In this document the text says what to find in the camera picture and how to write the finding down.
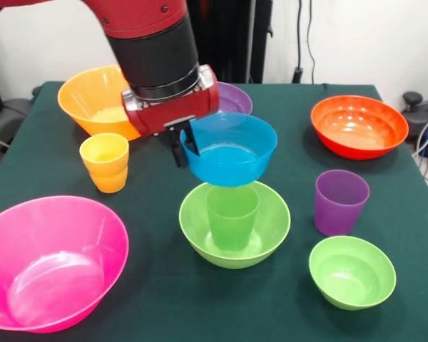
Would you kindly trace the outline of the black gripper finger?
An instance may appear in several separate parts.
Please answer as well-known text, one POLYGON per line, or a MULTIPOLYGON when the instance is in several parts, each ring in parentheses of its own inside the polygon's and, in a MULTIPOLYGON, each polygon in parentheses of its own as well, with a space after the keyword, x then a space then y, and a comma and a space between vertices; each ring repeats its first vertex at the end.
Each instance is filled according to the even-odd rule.
POLYGON ((199 155, 198 146, 195 141, 193 129, 190 123, 186 123, 183 129, 185 133, 185 146, 195 155, 199 155))
POLYGON ((168 136, 168 142, 170 145, 171 152, 177 167, 184 168, 186 167, 186 156, 184 149, 180 142, 180 132, 176 128, 168 128, 166 130, 168 136))

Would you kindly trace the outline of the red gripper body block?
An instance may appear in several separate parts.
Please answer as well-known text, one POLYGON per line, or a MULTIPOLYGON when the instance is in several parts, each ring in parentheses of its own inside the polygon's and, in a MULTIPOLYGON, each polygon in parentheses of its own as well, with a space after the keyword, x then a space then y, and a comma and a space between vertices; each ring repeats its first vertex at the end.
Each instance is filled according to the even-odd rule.
POLYGON ((216 113, 220 107, 218 80, 212 68, 199 68, 197 83, 184 95, 149 102, 138 98, 132 89, 121 92, 122 104, 131 125, 142 136, 161 133, 174 121, 203 118, 216 113))

